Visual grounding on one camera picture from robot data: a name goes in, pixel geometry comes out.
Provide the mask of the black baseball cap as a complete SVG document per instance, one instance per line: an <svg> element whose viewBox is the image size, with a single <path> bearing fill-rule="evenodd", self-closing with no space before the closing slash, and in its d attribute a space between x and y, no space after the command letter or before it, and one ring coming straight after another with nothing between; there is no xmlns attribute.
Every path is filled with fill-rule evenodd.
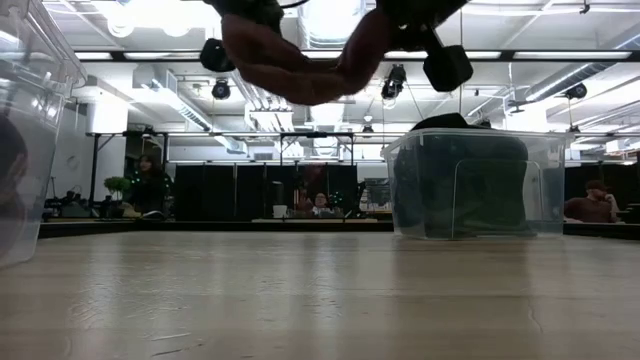
<svg viewBox="0 0 640 360"><path fill-rule="evenodd" d="M420 238L451 235L455 166L468 155L468 148L454 135L428 131L470 128L479 127L459 113L447 113L418 122L402 141L390 173L398 233Z"/></svg>

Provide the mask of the white ventilation duct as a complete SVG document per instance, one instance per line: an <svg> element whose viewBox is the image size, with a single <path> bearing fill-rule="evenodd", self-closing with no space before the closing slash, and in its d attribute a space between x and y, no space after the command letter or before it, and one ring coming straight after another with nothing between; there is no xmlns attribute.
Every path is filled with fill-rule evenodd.
<svg viewBox="0 0 640 360"><path fill-rule="evenodd" d="M228 153L248 154L248 147L244 142L220 135L220 130L205 114L179 94L178 79L171 70L153 64L138 65L133 71L132 87L144 89L154 100L174 109L188 123L218 141Z"/></svg>

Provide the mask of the black workstation frame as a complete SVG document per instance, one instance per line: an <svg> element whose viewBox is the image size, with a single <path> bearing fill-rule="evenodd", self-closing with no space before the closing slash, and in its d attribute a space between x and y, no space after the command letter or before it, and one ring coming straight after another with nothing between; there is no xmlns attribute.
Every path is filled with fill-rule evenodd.
<svg viewBox="0 0 640 360"><path fill-rule="evenodd" d="M383 160L366 151L377 152L382 146L397 139L395 133L373 132L238 132L220 131L244 142L248 154L230 154L208 133L204 132L155 132L125 131L123 138L145 142L154 140L160 148L163 170L172 179L171 195L167 198L167 212L173 214L174 185L179 165L233 165L233 164L339 164L357 167L358 185L355 208L340 218L359 218L366 214L388 211L388 205L372 200L367 181L382 178Z"/></svg>

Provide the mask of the black overhead rail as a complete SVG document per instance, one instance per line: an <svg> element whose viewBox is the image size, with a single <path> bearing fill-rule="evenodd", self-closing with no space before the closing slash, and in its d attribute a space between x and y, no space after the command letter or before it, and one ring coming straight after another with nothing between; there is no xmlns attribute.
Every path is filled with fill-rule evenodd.
<svg viewBox="0 0 640 360"><path fill-rule="evenodd" d="M180 51L76 51L81 62L197 62L200 52ZM602 62L640 63L640 50L467 50L472 62Z"/></svg>

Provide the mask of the dark green baseball cap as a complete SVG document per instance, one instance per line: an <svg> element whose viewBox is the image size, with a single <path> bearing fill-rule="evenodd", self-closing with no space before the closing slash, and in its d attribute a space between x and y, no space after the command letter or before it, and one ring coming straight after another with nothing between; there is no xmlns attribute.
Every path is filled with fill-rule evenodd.
<svg viewBox="0 0 640 360"><path fill-rule="evenodd" d="M484 145L454 171L453 238L529 231L523 185L528 151L519 141Z"/></svg>

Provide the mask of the maroon baseball cap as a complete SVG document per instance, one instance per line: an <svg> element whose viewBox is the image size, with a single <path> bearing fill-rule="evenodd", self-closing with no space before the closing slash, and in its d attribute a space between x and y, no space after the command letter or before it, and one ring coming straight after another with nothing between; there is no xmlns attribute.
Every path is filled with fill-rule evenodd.
<svg viewBox="0 0 640 360"><path fill-rule="evenodd" d="M14 124L0 115L0 257L16 243L23 231L26 210L18 185L28 168L28 151Z"/></svg>
<svg viewBox="0 0 640 360"><path fill-rule="evenodd" d="M315 106L362 90L392 44L390 18L376 8L351 34L339 58L310 59L271 28L237 15L222 18L223 46L241 77L287 101Z"/></svg>

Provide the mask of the potted green background plant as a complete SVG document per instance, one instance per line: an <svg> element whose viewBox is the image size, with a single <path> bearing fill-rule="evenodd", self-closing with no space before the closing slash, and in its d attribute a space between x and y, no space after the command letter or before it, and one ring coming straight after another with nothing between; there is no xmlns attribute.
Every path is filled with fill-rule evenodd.
<svg viewBox="0 0 640 360"><path fill-rule="evenodd" d="M124 197L131 188L131 181L126 177L112 176L106 178L103 185L111 196L108 216L110 218L120 218L124 214Z"/></svg>

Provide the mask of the clear plastic bin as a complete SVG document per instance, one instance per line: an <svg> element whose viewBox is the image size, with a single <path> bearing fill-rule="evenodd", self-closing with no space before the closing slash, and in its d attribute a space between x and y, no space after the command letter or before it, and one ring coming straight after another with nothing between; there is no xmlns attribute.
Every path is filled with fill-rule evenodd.
<svg viewBox="0 0 640 360"><path fill-rule="evenodd" d="M86 71L42 0L0 0L0 115L19 130L28 168L18 185L26 218L0 269L34 254L60 129L72 89Z"/></svg>
<svg viewBox="0 0 640 360"><path fill-rule="evenodd" d="M470 158L484 145L501 144L506 141L519 141L528 151L528 168L523 185L526 224L529 231L515 235L482 235L475 237L448 238L428 237L422 239L463 239L476 237L536 237L538 235L557 235L563 230L564 223L564 186L565 186L565 146L567 139L558 133L510 132L495 129L431 129L429 134L454 135L464 141ZM391 181L393 161L409 133L386 146L381 155L388 167L389 191L393 217Z"/></svg>

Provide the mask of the person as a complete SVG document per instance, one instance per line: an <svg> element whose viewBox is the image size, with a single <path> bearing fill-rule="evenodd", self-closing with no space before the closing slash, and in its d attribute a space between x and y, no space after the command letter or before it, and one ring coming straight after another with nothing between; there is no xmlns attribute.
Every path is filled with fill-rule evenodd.
<svg viewBox="0 0 640 360"><path fill-rule="evenodd" d="M324 193L317 193L313 198L308 198L306 205L308 206L306 213L311 217L329 218L335 216L329 199Z"/></svg>
<svg viewBox="0 0 640 360"><path fill-rule="evenodd" d="M620 221L617 201L601 181L588 181L585 190L585 197L575 197L565 202L566 222L605 224Z"/></svg>
<svg viewBox="0 0 640 360"><path fill-rule="evenodd" d="M151 155L141 155L128 177L130 190L127 202L143 219L164 220L167 198L173 182Z"/></svg>

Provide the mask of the black partition panels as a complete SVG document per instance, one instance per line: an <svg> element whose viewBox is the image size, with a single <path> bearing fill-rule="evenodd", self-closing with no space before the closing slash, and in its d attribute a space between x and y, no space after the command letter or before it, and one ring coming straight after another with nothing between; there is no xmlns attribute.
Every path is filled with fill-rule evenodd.
<svg viewBox="0 0 640 360"><path fill-rule="evenodd" d="M287 205L286 218L317 218L306 201L324 193L334 217L355 208L357 167L339 164L179 165L173 214L178 221L274 219L272 207Z"/></svg>

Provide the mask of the black aluminium table frame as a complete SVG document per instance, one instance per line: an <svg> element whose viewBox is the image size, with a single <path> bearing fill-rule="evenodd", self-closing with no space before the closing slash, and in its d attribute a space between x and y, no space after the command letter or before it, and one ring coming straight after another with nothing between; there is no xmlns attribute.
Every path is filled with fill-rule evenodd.
<svg viewBox="0 0 640 360"><path fill-rule="evenodd" d="M393 232L389 221L351 220L272 220L252 222L192 222L192 221L89 221L44 222L39 227L39 239L123 232ZM565 235L640 241L640 224L565 224Z"/></svg>

